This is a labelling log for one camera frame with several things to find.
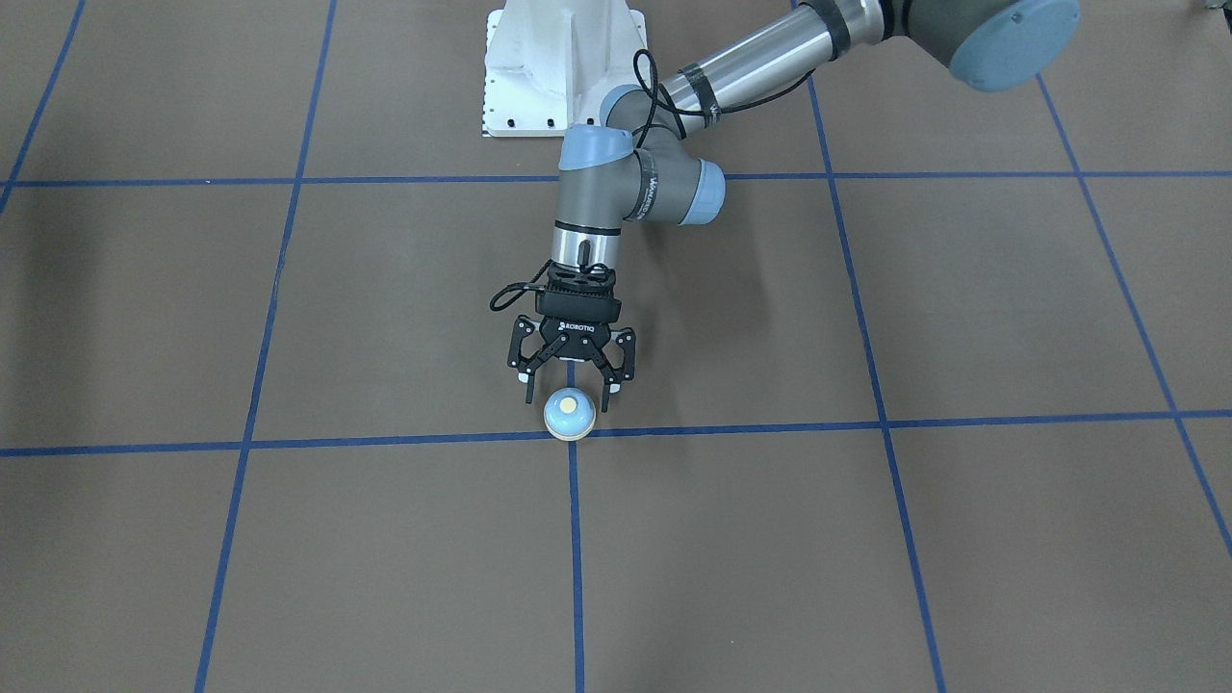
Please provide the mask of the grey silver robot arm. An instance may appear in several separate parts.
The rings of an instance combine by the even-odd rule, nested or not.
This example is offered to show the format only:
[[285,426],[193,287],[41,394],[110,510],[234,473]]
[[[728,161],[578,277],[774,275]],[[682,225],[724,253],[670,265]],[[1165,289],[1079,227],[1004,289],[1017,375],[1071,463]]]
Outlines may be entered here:
[[625,224],[706,224],[726,178],[686,138],[784,97],[859,44],[906,37],[958,81],[995,92],[1048,67],[1073,39],[1077,1],[801,1],[736,44],[662,78],[647,49],[634,83],[602,97],[598,122],[565,131],[552,252],[529,282],[533,319],[513,329],[508,364],[535,398],[551,360],[590,363],[602,404],[634,379],[634,332],[616,328],[616,265]]

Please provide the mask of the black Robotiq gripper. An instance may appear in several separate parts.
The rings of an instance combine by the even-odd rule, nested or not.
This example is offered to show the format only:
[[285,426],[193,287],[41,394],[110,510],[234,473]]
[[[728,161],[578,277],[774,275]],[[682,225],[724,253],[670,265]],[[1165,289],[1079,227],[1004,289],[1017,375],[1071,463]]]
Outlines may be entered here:
[[[536,374],[554,356],[585,359],[598,367],[602,377],[602,413],[610,409],[612,396],[634,379],[637,334],[630,328],[611,332],[621,311],[621,301],[614,295],[616,273],[607,265],[547,268],[546,289],[535,298],[535,308],[543,321],[517,316],[508,349],[509,367],[525,385],[526,404],[535,402]],[[563,334],[569,339],[561,350]],[[535,351],[524,350],[529,338],[538,338]]]

